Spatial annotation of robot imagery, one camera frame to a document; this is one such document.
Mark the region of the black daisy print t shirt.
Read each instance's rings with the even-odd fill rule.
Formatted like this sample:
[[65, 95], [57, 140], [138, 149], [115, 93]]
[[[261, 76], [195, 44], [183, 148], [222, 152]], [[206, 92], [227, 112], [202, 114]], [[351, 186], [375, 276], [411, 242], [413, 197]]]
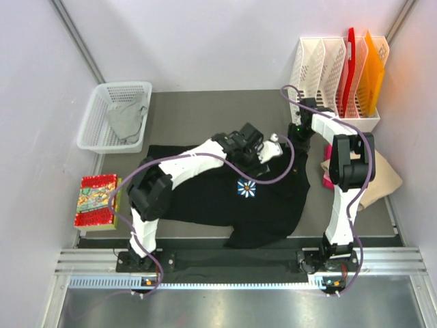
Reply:
[[169, 191], [160, 189], [167, 207], [162, 219], [207, 226], [230, 226], [226, 247], [250, 249], [275, 243], [297, 227], [310, 184], [308, 154], [281, 146], [283, 155], [268, 162], [263, 184], [239, 176], [230, 167], [208, 170]]

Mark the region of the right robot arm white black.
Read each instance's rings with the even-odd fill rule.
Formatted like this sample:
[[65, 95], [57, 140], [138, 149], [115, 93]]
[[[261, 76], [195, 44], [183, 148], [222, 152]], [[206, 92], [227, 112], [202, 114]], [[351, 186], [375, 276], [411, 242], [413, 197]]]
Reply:
[[301, 264], [312, 273], [322, 267], [332, 271], [356, 259], [353, 247], [358, 205], [376, 175], [374, 137], [341, 121], [332, 109], [319, 107], [314, 98], [290, 103], [298, 107], [298, 120], [289, 125], [293, 145], [308, 146], [310, 138], [318, 134], [332, 147], [328, 175], [335, 195], [330, 222], [319, 249], [300, 253]]

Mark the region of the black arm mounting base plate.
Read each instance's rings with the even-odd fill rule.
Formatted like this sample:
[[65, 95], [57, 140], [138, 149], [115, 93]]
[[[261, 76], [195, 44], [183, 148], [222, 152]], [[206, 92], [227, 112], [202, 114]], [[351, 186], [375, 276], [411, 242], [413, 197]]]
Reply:
[[232, 269], [283, 269], [290, 273], [354, 271], [359, 260], [356, 252], [347, 257], [327, 259], [319, 249], [164, 249], [153, 256], [166, 274], [189, 269], [211, 269], [226, 273]]

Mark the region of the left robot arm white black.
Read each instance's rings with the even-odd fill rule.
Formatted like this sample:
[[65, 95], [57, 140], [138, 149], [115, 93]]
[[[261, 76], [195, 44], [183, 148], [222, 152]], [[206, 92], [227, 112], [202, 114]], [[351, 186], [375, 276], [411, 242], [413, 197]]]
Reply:
[[171, 194], [178, 186], [226, 162], [246, 176], [258, 177], [267, 162], [282, 154], [276, 133], [265, 140], [259, 130], [246, 123], [239, 131], [217, 133], [166, 161], [153, 164], [151, 157], [144, 160], [141, 164], [150, 166], [137, 172], [126, 188], [135, 229], [128, 247], [132, 264], [140, 271], [153, 267], [158, 220], [168, 211]]

